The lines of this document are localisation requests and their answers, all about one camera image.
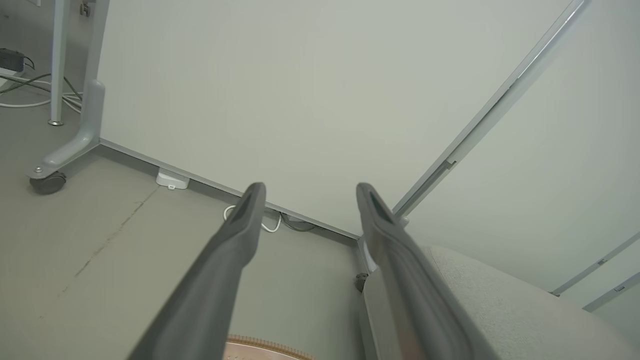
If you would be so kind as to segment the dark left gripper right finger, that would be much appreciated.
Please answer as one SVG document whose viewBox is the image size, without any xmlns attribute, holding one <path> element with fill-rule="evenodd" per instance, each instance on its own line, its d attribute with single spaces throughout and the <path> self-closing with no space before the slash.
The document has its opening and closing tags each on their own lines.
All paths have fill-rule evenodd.
<svg viewBox="0 0 640 360">
<path fill-rule="evenodd" d="M 363 285 L 366 357 L 376 360 L 496 360 L 498 354 L 439 271 L 375 188 L 356 187 L 363 238 L 376 264 Z"/>
</svg>

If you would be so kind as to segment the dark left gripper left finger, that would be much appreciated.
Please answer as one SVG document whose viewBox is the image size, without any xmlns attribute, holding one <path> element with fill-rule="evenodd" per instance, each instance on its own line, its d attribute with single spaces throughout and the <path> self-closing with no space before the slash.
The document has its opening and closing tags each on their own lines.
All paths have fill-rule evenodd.
<svg viewBox="0 0 640 360">
<path fill-rule="evenodd" d="M 247 187 L 131 351 L 131 360 L 221 360 L 243 269 L 258 250 L 266 186 Z"/>
</svg>

